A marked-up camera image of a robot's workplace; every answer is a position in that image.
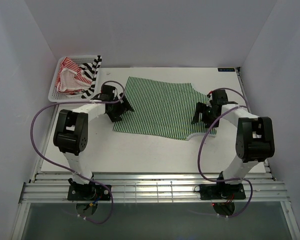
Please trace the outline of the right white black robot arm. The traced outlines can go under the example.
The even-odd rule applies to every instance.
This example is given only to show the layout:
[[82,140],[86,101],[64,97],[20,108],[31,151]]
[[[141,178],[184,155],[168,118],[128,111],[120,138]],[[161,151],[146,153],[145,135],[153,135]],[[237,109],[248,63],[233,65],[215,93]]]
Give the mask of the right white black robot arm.
[[[203,179],[212,183],[238,185],[246,180],[246,175],[257,164],[273,157],[275,141],[273,122],[270,117],[261,117],[247,111],[248,107],[234,101],[210,101],[210,105],[198,102],[192,124],[201,121],[208,125],[203,136],[197,156],[197,167]],[[201,170],[201,153],[210,131],[221,119],[236,127],[235,152],[229,166],[220,173],[219,178],[206,177]]]

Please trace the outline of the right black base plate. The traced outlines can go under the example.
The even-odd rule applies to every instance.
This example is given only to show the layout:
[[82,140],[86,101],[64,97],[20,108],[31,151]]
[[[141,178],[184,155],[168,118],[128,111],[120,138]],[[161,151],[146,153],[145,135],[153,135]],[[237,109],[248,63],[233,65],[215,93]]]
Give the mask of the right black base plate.
[[199,184],[194,187],[194,192],[200,194],[201,200],[245,200],[246,194],[240,184]]

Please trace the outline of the green white striped tank top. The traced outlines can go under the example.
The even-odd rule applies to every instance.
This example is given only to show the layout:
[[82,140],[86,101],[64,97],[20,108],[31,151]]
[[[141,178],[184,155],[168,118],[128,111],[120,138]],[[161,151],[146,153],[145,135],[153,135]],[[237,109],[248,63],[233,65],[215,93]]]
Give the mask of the green white striped tank top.
[[215,136],[201,121],[192,123],[196,104],[206,103],[205,94],[191,83],[171,83],[130,76],[125,96],[134,111],[127,111],[113,131],[187,141],[194,136]]

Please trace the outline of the blue label sticker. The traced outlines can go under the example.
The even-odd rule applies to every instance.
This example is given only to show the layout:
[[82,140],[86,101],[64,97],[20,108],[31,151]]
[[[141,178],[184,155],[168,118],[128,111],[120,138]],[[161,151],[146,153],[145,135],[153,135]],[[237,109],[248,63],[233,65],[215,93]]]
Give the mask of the blue label sticker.
[[235,72],[235,68],[233,67],[218,67],[218,72]]

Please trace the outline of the red white striped tank top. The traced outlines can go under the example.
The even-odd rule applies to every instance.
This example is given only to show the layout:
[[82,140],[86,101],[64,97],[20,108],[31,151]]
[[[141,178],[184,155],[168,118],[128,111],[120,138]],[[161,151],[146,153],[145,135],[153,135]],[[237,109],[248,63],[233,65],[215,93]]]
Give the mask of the red white striped tank top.
[[65,57],[59,64],[55,87],[59,93],[67,95],[82,94],[91,84],[92,79],[85,75],[85,71],[80,68],[69,57]]

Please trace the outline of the aluminium rail frame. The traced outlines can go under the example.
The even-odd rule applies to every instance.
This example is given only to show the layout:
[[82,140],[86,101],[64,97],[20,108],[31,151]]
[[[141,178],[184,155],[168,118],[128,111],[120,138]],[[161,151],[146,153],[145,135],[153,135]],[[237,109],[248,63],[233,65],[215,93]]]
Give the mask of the aluminium rail frame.
[[[115,203],[196,203],[200,201],[197,186],[208,184],[200,174],[112,174],[94,175],[98,182],[112,186]],[[39,173],[25,183],[21,203],[67,202],[70,174]],[[248,175],[252,184],[243,183],[246,195],[254,202],[286,202],[290,196],[285,183],[276,181],[270,172]]]

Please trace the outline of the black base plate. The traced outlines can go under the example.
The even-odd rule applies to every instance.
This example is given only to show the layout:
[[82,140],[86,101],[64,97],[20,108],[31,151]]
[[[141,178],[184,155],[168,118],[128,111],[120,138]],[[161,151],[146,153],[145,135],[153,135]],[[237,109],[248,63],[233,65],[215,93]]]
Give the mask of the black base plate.
[[199,184],[194,187],[194,192],[200,194],[201,200],[245,200],[246,194],[240,184]]
[[77,184],[71,185],[68,189],[68,201],[110,201],[110,191],[102,185]]

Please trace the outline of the black white striped tank top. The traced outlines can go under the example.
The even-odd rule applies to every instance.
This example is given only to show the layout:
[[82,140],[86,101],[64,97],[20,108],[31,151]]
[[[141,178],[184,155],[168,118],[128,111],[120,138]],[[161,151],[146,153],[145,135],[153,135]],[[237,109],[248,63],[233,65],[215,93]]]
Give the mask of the black white striped tank top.
[[99,77],[98,72],[100,70],[101,63],[102,56],[97,55],[93,62],[86,62],[79,66],[82,70],[81,75],[91,81],[91,83],[89,84],[89,88],[81,91],[82,99],[89,99],[93,97],[96,88],[97,78]]

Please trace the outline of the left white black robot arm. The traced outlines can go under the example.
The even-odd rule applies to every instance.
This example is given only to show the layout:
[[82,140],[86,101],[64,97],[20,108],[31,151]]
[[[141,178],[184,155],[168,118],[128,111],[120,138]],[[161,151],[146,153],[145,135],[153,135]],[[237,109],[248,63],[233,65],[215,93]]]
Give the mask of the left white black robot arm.
[[53,135],[53,144],[63,153],[69,168],[74,171],[71,184],[88,185],[93,173],[83,160],[88,145],[89,122],[101,115],[108,115],[111,122],[122,120],[121,115],[134,109],[121,93],[119,96],[98,94],[91,103],[59,112]]

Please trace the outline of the white plastic basket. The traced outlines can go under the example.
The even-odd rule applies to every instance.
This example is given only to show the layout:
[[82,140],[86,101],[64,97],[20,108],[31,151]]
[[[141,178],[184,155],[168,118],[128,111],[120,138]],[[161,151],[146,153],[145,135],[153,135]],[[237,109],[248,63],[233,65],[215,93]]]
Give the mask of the white plastic basket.
[[[64,94],[64,93],[60,93],[57,91],[56,87],[55,87],[55,83],[56,83],[56,78],[57,78],[57,73],[59,71],[60,68],[60,63],[62,62],[62,60],[65,57],[69,57],[70,59],[72,59],[73,62],[75,62],[78,66],[80,66],[83,63],[92,63],[93,60],[96,58],[96,56],[98,55],[77,55],[77,56],[64,56],[61,57],[58,60],[57,66],[55,68],[55,73],[52,79],[52,83],[50,86],[50,90],[49,90],[49,94],[48,94],[48,99],[50,102],[53,103],[61,103],[61,102],[76,102],[76,101],[87,101],[89,99],[91,99],[92,97],[88,98],[88,99],[82,99],[81,96],[82,94]],[[97,86],[98,86],[98,81],[99,81],[99,76],[100,76],[100,70],[98,71],[98,78],[97,78],[97,82],[96,82],[96,87],[94,90],[94,94],[93,97],[96,95],[97,93]]]

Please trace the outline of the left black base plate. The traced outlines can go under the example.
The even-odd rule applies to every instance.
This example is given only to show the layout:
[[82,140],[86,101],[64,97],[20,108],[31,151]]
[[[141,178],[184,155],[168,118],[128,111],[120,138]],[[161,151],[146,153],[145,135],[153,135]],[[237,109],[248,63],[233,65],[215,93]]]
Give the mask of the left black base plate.
[[110,191],[102,185],[77,184],[71,185],[68,189],[68,201],[110,201]]

